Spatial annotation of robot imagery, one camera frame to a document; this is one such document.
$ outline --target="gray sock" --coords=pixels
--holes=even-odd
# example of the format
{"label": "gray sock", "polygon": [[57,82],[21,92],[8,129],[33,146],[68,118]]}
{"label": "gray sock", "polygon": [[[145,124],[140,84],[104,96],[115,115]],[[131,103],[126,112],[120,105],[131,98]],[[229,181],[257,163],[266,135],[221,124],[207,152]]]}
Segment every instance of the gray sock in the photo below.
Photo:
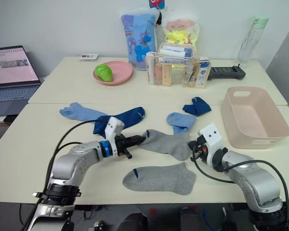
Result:
{"label": "gray sock", "polygon": [[165,167],[139,167],[130,171],[123,185],[133,191],[169,191],[180,195],[191,193],[196,175],[185,163]]}
{"label": "gray sock", "polygon": [[192,150],[188,147],[188,133],[166,135],[153,129],[147,130],[143,136],[145,141],[139,144],[140,148],[163,154],[170,154],[177,160],[186,160]]}

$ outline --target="water bottle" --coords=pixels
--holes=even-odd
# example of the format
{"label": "water bottle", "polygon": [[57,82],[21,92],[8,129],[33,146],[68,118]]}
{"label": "water bottle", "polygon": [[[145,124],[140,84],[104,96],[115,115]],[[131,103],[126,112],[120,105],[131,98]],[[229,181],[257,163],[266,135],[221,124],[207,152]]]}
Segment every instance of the water bottle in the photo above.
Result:
{"label": "water bottle", "polygon": [[269,18],[256,17],[253,21],[250,31],[244,39],[239,51],[238,60],[240,63],[247,63],[250,60],[250,56],[259,42],[268,20]]}

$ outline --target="blue ring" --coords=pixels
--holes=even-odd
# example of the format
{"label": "blue ring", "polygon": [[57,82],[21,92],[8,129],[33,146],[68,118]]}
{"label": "blue ring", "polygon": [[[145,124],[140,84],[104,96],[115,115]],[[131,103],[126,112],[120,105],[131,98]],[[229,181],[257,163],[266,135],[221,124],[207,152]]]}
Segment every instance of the blue ring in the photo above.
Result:
{"label": "blue ring", "polygon": [[107,141],[100,141],[100,144],[105,150],[106,157],[110,157],[109,143]]}

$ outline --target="light blue sock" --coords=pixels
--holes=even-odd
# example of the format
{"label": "light blue sock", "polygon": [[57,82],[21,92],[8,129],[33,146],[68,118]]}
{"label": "light blue sock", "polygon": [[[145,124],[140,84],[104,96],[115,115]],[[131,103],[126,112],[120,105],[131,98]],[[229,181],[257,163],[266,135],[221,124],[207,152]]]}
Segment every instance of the light blue sock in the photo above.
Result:
{"label": "light blue sock", "polygon": [[65,107],[60,110],[60,114],[64,117],[76,119],[80,121],[87,121],[97,119],[100,116],[106,116],[107,114],[99,111],[95,111],[90,108],[85,108],[79,103],[71,103],[69,107]]}
{"label": "light blue sock", "polygon": [[174,134],[180,134],[185,133],[192,128],[196,121],[196,116],[173,112],[167,116],[166,121],[173,127]]}

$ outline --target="unicorn package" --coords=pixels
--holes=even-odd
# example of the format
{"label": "unicorn package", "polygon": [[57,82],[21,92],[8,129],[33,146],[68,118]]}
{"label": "unicorn package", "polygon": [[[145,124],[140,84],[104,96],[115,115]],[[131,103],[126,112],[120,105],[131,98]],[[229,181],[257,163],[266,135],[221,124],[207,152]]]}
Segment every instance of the unicorn package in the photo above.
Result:
{"label": "unicorn package", "polygon": [[129,53],[129,61],[137,70],[146,70],[145,54],[157,50],[155,25],[159,11],[136,9],[121,16]]}

